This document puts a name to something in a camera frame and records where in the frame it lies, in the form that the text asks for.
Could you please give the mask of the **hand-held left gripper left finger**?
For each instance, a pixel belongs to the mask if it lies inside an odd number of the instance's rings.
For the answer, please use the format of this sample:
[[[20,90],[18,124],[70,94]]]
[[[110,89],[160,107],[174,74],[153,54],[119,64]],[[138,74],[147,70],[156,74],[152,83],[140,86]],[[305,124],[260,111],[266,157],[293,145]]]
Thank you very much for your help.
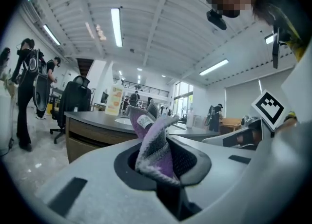
[[[116,175],[117,155],[140,143],[134,139],[90,151],[51,177],[36,192],[45,204],[74,177],[87,180],[66,215],[76,224],[176,224],[154,191],[129,188]]]

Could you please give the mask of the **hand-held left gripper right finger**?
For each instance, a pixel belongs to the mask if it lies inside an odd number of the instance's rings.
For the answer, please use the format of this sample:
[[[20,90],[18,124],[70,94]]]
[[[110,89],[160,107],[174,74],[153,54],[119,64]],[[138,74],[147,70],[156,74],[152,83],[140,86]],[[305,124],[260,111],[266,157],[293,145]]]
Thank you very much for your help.
[[[177,135],[170,139],[195,156],[195,164],[179,179],[188,200],[201,210],[211,207],[238,182],[255,155],[254,150],[216,146]]]

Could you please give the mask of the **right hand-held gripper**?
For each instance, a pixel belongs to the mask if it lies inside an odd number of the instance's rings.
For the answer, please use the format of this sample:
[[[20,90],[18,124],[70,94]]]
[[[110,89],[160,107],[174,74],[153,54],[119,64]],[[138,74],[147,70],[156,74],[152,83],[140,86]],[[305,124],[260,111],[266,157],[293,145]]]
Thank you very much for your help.
[[[265,90],[251,104],[251,113],[254,115],[246,115],[241,119],[239,130],[203,139],[202,143],[255,150],[263,139],[274,137],[285,107],[271,92]]]

